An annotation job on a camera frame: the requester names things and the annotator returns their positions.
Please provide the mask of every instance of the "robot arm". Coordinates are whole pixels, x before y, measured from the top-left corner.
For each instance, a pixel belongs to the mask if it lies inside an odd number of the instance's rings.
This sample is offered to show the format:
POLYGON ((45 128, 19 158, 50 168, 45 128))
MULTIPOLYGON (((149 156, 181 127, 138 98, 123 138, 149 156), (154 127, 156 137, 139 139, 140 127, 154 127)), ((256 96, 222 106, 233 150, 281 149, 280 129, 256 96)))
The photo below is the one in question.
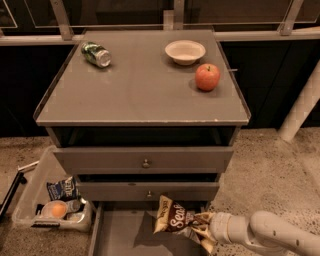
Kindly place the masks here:
POLYGON ((264 256, 320 255, 320 237, 305 232, 277 215, 258 211, 250 218, 219 212, 210 222, 210 233, 218 243, 242 244, 264 256))

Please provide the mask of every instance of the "red apple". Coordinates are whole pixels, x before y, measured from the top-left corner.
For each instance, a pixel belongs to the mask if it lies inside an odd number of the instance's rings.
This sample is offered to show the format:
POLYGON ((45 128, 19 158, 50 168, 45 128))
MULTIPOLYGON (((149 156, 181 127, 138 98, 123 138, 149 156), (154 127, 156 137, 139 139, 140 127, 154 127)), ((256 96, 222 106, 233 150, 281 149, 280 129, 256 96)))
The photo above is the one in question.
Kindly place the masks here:
POLYGON ((212 91, 219 83, 220 70, 213 64, 202 64, 196 71, 196 85, 200 90, 212 91))

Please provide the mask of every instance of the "plastic bin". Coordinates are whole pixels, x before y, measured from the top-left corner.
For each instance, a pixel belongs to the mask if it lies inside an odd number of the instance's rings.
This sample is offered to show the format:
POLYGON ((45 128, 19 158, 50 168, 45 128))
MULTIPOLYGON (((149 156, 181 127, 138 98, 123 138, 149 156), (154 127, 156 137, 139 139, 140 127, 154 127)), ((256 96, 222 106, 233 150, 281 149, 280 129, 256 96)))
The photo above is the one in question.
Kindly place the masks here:
POLYGON ((59 162, 53 155, 55 146, 48 147, 33 175, 28 179, 28 183, 19 199, 13 212, 12 221, 15 224, 25 227, 58 227, 60 229, 74 229, 88 232, 91 228, 92 208, 87 202, 78 220, 64 220, 56 218, 43 218, 37 214, 37 205, 50 202, 50 197, 46 187, 47 182, 57 182, 70 177, 67 175, 59 162))

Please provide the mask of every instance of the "white pole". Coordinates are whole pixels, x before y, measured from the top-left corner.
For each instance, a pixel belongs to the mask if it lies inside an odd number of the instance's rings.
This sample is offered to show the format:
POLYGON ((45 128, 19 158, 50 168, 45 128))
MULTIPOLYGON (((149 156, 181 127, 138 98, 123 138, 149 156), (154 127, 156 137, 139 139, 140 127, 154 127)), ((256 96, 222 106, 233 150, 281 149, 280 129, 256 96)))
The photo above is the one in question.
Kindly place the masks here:
POLYGON ((285 141, 291 141, 314 106, 320 99, 320 61, 314 68, 298 99, 284 120, 278 133, 285 141))

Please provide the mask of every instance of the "snack bag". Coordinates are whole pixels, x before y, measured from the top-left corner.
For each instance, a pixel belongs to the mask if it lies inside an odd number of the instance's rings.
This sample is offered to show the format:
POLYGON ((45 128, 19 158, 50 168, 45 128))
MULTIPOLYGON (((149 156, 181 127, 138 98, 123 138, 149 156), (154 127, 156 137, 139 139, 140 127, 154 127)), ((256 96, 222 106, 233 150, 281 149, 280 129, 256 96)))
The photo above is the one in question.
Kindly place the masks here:
POLYGON ((51 201, 62 200, 66 202, 79 197, 74 177, 69 177, 56 183, 47 182, 47 190, 51 201))
POLYGON ((184 235, 212 253, 217 244, 209 232, 209 223, 214 214, 203 212, 193 215, 177 202, 160 196, 154 233, 164 231, 184 235))

